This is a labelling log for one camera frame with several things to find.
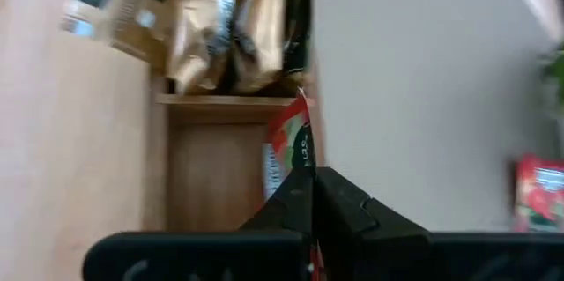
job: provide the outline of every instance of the wooden panel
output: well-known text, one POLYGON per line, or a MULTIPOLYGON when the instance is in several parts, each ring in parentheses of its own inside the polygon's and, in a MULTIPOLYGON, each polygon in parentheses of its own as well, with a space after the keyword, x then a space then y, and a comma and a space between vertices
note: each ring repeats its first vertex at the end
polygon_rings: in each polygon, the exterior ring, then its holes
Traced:
POLYGON ((155 101, 164 87, 161 78, 152 77, 149 116, 146 117, 149 135, 142 202, 142 229, 149 231, 165 230, 167 221, 168 108, 155 101))
POLYGON ((288 106, 293 98, 252 97, 252 96, 178 96, 173 94, 157 95, 161 104, 182 105, 188 109, 207 110, 269 110, 288 106))
POLYGON ((313 80, 306 87, 306 93, 311 99, 309 105, 309 117, 311 120, 311 130, 314 136, 314 148, 315 148, 315 162, 318 166, 327 166, 327 161, 325 160, 325 125, 323 123, 323 100, 321 99, 321 94, 319 91, 319 61, 317 60, 317 55, 315 50, 312 48, 312 63, 310 65, 310 70, 312 73, 313 80))
POLYGON ((268 123, 275 117, 280 110, 277 111, 199 111, 186 110, 182 107, 170 107, 168 109, 171 126, 179 126, 186 124, 248 124, 248 123, 268 123))
POLYGON ((1 280, 78 281, 139 229, 145 64, 57 30, 64 0, 0 0, 1 280))
POLYGON ((167 229, 239 227, 263 205, 265 127, 188 125, 170 130, 167 229))

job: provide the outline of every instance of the wooden shelf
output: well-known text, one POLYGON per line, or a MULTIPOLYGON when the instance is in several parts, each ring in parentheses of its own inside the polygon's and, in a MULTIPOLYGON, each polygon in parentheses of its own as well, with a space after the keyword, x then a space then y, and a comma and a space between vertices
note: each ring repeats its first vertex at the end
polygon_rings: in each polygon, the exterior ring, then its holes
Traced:
POLYGON ((246 96, 178 96, 158 94, 157 103, 168 106, 178 124, 267 123, 294 98, 246 96))
POLYGON ((280 109, 292 103, 294 98, 251 97, 251 96, 178 96, 173 94, 157 95, 160 104, 176 105, 194 109, 227 110, 270 110, 280 109))

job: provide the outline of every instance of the white wall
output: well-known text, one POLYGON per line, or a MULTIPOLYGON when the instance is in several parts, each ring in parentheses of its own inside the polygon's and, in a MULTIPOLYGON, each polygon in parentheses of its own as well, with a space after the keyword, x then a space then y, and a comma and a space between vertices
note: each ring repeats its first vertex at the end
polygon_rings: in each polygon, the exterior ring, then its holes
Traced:
POLYGON ((506 165, 553 155, 523 0, 315 0, 329 164, 431 230, 506 230, 506 165))

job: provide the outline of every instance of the red packet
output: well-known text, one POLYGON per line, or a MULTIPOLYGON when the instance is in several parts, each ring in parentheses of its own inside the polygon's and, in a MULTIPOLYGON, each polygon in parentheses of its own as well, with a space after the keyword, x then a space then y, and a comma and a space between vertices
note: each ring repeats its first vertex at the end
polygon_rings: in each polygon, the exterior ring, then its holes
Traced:
POLYGON ((525 156, 516 190, 518 232, 564 232, 564 162, 525 156))
MULTIPOLYGON (((269 124, 269 140, 286 177, 294 167, 315 166, 313 134, 308 102, 303 92, 269 124)), ((317 244, 311 246, 311 280, 319 280, 317 244)))

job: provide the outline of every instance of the black surface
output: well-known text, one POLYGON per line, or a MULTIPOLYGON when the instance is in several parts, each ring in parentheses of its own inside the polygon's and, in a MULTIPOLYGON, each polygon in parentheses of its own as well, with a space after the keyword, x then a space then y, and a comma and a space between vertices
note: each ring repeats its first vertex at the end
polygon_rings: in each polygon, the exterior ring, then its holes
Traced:
POLYGON ((90 250, 83 275, 307 280, 316 240, 329 281, 564 280, 560 234, 430 233, 330 168, 294 169, 240 231, 110 236, 90 250))

